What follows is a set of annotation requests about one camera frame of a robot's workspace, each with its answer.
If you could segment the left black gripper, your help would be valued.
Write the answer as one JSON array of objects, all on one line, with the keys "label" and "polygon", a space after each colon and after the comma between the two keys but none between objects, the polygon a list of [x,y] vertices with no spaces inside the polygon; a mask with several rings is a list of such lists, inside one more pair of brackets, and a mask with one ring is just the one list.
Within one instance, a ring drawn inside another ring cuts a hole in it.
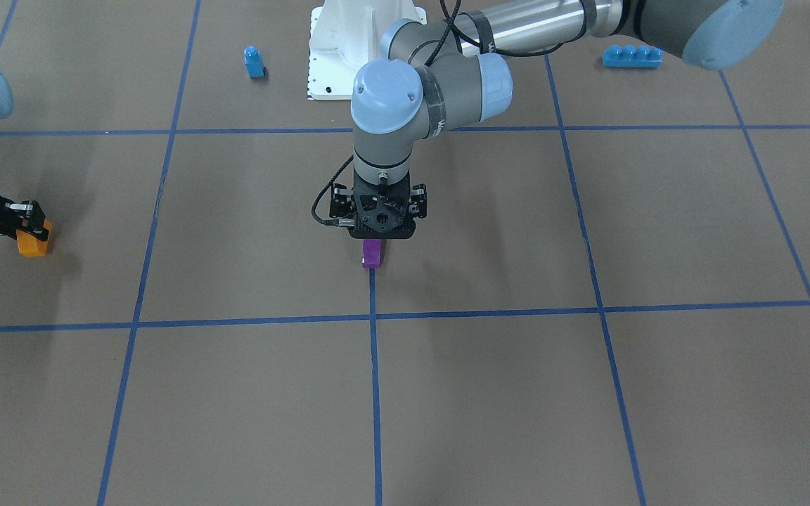
[{"label": "left black gripper", "polygon": [[405,240],[417,230],[408,185],[355,185],[356,214],[348,234],[354,239]]}]

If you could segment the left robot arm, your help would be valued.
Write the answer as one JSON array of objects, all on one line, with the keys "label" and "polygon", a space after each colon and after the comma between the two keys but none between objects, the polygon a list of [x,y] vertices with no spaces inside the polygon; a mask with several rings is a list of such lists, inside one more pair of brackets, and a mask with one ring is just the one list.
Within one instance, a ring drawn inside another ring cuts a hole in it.
[{"label": "left robot arm", "polygon": [[511,1],[454,8],[434,23],[397,20],[380,57],[354,77],[352,187],[331,180],[325,226],[354,239],[408,239],[428,207],[409,183],[414,143],[479,124],[513,99],[509,61],[585,37],[623,35],[705,70],[724,70],[767,39],[782,1]]}]

